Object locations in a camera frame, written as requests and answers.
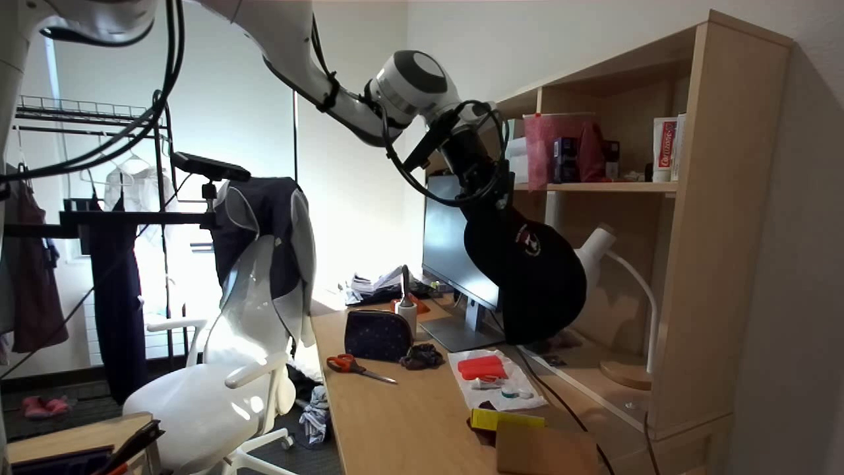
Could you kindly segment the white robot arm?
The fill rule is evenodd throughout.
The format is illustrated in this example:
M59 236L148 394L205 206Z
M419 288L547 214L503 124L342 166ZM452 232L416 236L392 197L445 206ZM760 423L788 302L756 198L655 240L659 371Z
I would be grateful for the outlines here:
M490 104L462 102L452 78L429 53L395 50L362 92L349 92L324 65L312 0L199 3L247 34L282 84L362 144L382 148L395 171L424 198L429 198L429 191L412 171L423 169L435 152L444 152L464 189L458 198L448 198L448 206L464 212L506 210L511 197L508 166L503 157L487 154L478 136L486 121L497 121L497 111ZM163 84L152 104L106 146L49 166L15 171L15 179L92 169L127 154L148 136L162 119L183 69L185 22L183 0L0 0L2 129L10 129L34 32L61 42L127 49L148 37L158 8L167 8L170 50Z

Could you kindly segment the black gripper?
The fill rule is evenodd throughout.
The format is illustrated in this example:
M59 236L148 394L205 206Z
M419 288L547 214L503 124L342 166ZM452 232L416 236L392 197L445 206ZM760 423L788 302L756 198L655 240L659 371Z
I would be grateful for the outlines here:
M502 121L490 104L458 104L429 128L435 146L462 185L458 197L448 198L448 206L498 210L511 194L511 171L503 152L490 152L479 137L486 124L490 124L494 137L502 140Z

